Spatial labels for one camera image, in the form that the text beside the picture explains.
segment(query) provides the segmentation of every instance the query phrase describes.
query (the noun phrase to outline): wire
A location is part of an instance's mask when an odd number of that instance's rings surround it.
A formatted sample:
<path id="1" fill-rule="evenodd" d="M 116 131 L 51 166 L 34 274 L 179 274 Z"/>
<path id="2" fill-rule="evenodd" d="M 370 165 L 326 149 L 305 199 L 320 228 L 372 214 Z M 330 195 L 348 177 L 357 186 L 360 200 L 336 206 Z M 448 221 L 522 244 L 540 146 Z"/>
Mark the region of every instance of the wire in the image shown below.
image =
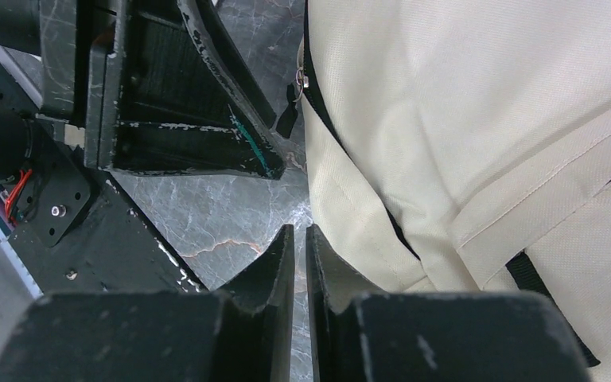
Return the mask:
<path id="1" fill-rule="evenodd" d="M 13 224 L 17 223 L 17 218 L 13 215 L 13 207 L 17 208 L 22 189 L 25 188 L 27 180 L 29 180 L 29 177 L 31 177 L 32 172 L 32 170 L 29 170 L 25 173 L 24 171 L 20 170 L 20 181 L 15 185 L 13 191 L 10 192 L 8 198 L 6 198 L 6 219 Z"/>

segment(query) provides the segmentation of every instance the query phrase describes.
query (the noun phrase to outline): pocket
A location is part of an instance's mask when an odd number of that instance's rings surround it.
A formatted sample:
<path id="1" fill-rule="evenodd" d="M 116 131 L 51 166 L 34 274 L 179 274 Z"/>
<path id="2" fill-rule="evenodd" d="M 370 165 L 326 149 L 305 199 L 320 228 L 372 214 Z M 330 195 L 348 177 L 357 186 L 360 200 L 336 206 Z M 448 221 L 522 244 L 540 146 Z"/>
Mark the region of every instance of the pocket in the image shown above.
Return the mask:
<path id="1" fill-rule="evenodd" d="M 450 235 L 482 290 L 544 287 L 611 377 L 611 109 L 479 192 Z"/>

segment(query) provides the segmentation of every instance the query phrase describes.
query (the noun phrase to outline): black zipper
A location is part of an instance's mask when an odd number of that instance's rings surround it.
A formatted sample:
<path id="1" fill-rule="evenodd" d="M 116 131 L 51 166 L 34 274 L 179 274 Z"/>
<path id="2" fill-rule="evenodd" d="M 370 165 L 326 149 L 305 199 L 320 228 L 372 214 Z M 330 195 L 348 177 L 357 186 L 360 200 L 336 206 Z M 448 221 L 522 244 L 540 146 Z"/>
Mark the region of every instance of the black zipper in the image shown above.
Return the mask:
<path id="1" fill-rule="evenodd" d="M 317 75 L 315 74 L 315 67 L 313 65 L 313 58 L 310 56 L 310 31 L 308 26 L 308 0 L 305 0 L 305 13 L 304 13 L 304 22 L 303 22 L 303 66 L 299 68 L 302 70 L 302 74 L 305 77 L 299 84 L 299 91 L 302 92 L 305 99 L 308 100 L 310 106 L 315 110 L 315 113 L 318 117 L 320 117 L 321 121 L 325 124 L 329 133 L 336 139 L 338 145 L 343 149 L 343 151 L 350 158 L 350 154 L 345 149 L 343 142 L 341 142 L 341 138 L 338 136 L 336 129 L 333 127 L 333 123 L 331 122 L 331 117 L 329 116 L 329 112 L 327 111 L 324 97 L 322 97 L 322 92 L 320 90 L 320 85 L 317 83 Z M 397 235 L 397 239 L 404 244 L 413 256 L 416 259 L 420 259 L 417 253 L 411 248 L 409 245 L 407 238 L 404 236 L 404 232 L 402 228 L 397 223 L 397 220 L 392 215 L 389 209 L 385 207 L 385 211 L 387 212 L 387 217 L 390 218 L 390 223 L 392 224 L 393 229 L 395 230 L 395 234 Z"/>

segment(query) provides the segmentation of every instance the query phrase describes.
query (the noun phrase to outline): black pull tab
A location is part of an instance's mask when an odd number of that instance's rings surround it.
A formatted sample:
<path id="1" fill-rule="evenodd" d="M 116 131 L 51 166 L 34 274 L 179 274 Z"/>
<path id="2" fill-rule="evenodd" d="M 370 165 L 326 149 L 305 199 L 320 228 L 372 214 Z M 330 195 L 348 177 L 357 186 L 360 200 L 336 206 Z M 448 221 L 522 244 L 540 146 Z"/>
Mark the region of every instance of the black pull tab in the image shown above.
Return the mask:
<path id="1" fill-rule="evenodd" d="M 282 137 L 289 139 L 291 131 L 294 129 L 296 118 L 298 118 L 298 110 L 296 110 L 296 88 L 294 84 L 289 84 L 286 87 L 286 108 L 280 115 L 275 131 Z"/>

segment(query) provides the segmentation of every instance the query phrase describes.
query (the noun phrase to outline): gray marble surface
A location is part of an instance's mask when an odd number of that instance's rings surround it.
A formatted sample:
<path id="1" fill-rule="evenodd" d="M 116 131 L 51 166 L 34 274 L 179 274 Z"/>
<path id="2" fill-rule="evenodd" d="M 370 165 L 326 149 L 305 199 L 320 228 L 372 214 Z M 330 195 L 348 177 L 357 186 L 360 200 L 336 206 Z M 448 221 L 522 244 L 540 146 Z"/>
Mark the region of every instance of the gray marble surface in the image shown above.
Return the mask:
<path id="1" fill-rule="evenodd" d="M 223 0 L 219 14 L 279 114 L 286 85 L 296 72 L 303 31 L 303 0 Z M 132 177 L 116 179 L 214 289 L 251 263 L 283 224 L 296 236 L 296 279 L 291 380 L 312 380 L 306 297 L 306 228 L 312 224 L 308 201 L 303 123 L 290 140 L 275 139 L 286 153 L 280 181 L 249 177 Z"/>

